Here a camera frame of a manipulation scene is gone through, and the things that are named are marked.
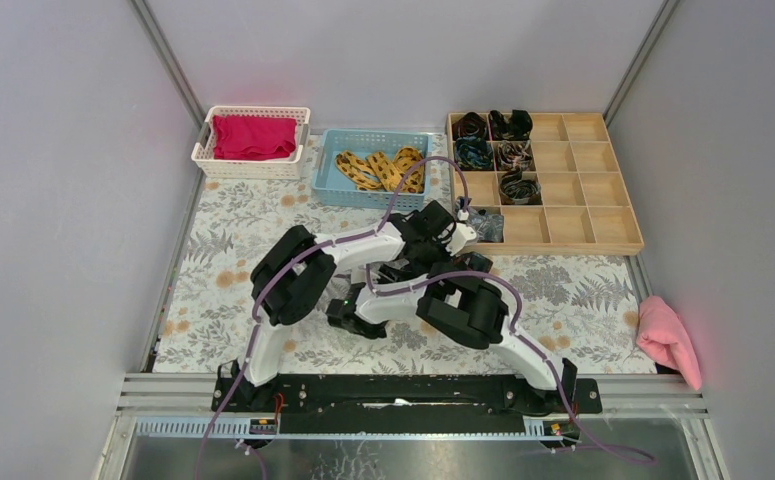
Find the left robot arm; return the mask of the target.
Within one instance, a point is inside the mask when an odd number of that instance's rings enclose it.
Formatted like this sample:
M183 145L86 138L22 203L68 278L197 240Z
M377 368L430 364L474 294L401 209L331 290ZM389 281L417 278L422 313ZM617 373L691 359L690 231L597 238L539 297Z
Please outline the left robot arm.
M289 228L254 267L251 317L255 323L242 358L235 398L251 411L272 401L283 344L293 325L315 310L338 273L365 272L375 263L405 260L414 279L451 261L478 239L469 214L453 215L437 201L420 210L387 210L374 224L340 234Z

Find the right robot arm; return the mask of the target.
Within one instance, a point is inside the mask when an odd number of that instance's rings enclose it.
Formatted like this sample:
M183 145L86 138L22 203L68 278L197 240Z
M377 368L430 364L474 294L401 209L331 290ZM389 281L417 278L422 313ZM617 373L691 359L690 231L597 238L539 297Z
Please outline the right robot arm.
M437 262L426 272L410 264L363 267L346 297L329 303L327 319L333 327L381 339L388 322L416 318L465 348L498 355L525 378L542 407L560 412L576 398L577 367L518 325L519 293L491 266L483 257Z

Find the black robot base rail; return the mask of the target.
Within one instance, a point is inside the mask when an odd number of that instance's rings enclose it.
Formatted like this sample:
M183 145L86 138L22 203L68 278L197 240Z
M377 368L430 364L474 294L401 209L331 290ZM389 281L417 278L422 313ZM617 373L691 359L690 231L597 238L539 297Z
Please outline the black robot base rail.
M280 374L254 387L218 375L214 411L266 413L283 434L518 434L567 415L556 391L515 375Z

